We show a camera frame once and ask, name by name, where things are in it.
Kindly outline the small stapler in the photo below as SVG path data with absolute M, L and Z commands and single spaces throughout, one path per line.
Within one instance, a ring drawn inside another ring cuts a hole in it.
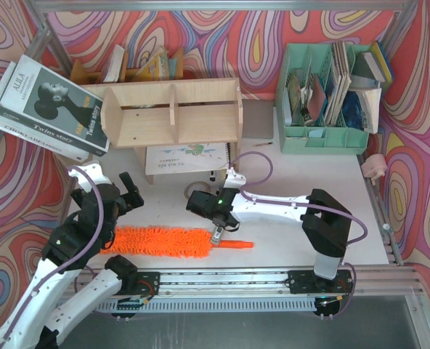
M 211 243 L 214 245 L 219 245 L 222 240 L 223 232 L 224 232 L 223 227 L 215 226 L 211 234 Z

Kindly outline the orange microfiber duster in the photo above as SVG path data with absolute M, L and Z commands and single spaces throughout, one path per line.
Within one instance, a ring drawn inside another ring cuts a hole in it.
M 250 241 L 211 242 L 211 234 L 200 228 L 118 227 L 115 240 L 101 254 L 142 254 L 151 257 L 205 258 L 212 249 L 252 249 Z

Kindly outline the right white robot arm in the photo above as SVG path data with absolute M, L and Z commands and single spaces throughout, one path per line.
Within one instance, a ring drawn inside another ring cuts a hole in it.
M 316 252 L 314 274 L 330 281 L 346 253 L 352 224 L 351 213 L 322 189 L 295 197 L 263 196 L 239 188 L 222 188 L 217 194 L 195 190 L 186 210 L 218 230 L 236 230 L 245 222 L 261 220 L 300 226 Z

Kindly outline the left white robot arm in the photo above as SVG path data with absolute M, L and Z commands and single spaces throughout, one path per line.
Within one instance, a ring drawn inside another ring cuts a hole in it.
M 137 267 L 116 255 L 80 292 L 57 304 L 88 261 L 113 243 L 118 218 L 144 204 L 126 172 L 119 175 L 125 194 L 97 165 L 73 166 L 68 174 L 78 179 L 71 196 L 80 209 L 53 230 L 28 288 L 0 327 L 0 348 L 58 348 L 101 302 L 137 286 Z

